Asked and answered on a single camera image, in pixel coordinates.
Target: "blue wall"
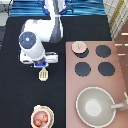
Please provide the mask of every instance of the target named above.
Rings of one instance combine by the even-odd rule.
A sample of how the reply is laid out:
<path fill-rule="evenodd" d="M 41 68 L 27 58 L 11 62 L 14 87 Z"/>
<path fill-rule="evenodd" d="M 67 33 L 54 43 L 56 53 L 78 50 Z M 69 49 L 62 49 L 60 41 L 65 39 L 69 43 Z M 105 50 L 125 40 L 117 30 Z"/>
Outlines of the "blue wall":
<path fill-rule="evenodd" d="M 41 5 L 38 0 L 14 0 L 10 16 L 45 16 Z M 103 0 L 75 0 L 74 14 L 68 10 L 64 16 L 71 15 L 106 15 Z"/>

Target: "stove burner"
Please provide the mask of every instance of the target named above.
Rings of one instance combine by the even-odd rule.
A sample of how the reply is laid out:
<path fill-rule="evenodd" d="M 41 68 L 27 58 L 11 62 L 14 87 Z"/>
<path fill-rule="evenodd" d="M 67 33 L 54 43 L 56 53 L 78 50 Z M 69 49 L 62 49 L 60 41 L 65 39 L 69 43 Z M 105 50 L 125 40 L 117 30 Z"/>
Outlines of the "stove burner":
<path fill-rule="evenodd" d="M 83 77 L 87 76 L 89 75 L 90 71 L 91 71 L 91 68 L 89 64 L 87 64 L 86 62 L 79 62 L 75 66 L 75 72 L 79 76 L 83 76 Z"/>
<path fill-rule="evenodd" d="M 75 54 L 77 57 L 79 57 L 79 58 L 84 58 L 84 57 L 86 57 L 86 56 L 88 55 L 88 53 L 89 53 L 88 48 L 87 48 L 86 51 L 83 52 L 83 53 L 75 53 L 75 52 L 74 52 L 74 54 Z"/>
<path fill-rule="evenodd" d="M 106 58 L 111 54 L 111 49 L 106 45 L 99 45 L 96 48 L 96 54 L 100 57 Z"/>
<path fill-rule="evenodd" d="M 102 62 L 98 66 L 100 74 L 103 76 L 112 76 L 115 72 L 114 66 L 109 62 Z"/>

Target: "yellow object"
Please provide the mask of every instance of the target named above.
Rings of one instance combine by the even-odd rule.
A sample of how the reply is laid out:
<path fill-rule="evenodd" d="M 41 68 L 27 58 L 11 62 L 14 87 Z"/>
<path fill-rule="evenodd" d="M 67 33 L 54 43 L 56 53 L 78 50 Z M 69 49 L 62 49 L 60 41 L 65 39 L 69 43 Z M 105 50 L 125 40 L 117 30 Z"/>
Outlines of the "yellow object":
<path fill-rule="evenodd" d="M 80 43 L 78 44 L 78 48 L 80 49 Z"/>
<path fill-rule="evenodd" d="M 128 36 L 128 33 L 121 33 L 122 36 Z"/>
<path fill-rule="evenodd" d="M 43 67 L 42 70 L 39 72 L 39 79 L 41 81 L 46 81 L 48 79 L 48 71 L 45 67 Z"/>

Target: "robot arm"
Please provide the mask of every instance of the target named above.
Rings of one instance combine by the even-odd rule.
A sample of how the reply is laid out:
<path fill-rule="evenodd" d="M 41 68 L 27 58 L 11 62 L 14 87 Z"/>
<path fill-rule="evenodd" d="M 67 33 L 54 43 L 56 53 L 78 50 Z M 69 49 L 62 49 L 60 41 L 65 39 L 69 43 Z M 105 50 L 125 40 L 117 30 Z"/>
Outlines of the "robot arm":
<path fill-rule="evenodd" d="M 55 52 L 45 53 L 41 42 L 57 43 L 63 37 L 57 0 L 48 0 L 51 20 L 27 20 L 19 36 L 21 48 L 20 61 L 34 64 L 34 67 L 47 67 L 48 63 L 57 63 Z"/>

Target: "pink countertop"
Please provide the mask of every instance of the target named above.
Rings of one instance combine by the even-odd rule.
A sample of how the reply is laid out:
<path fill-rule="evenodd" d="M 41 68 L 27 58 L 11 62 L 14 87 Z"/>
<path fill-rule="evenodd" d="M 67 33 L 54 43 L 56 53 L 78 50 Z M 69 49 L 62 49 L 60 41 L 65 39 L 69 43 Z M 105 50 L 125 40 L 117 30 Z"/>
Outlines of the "pink countertop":
<path fill-rule="evenodd" d="M 125 100 L 126 87 L 117 55 L 114 41 L 84 41 L 89 49 L 85 58 L 78 58 L 72 51 L 73 42 L 66 42 L 66 128 L 91 128 L 82 122 L 76 112 L 76 98 L 86 87 L 100 87 L 113 97 L 115 103 Z M 107 45 L 111 48 L 111 55 L 107 58 L 99 57 L 95 50 L 98 45 Z M 102 76 L 98 71 L 101 62 L 110 62 L 115 67 L 112 76 Z M 86 62 L 91 67 L 88 76 L 80 77 L 75 73 L 75 65 Z M 117 110 L 113 122 L 106 128 L 128 128 L 128 110 Z"/>

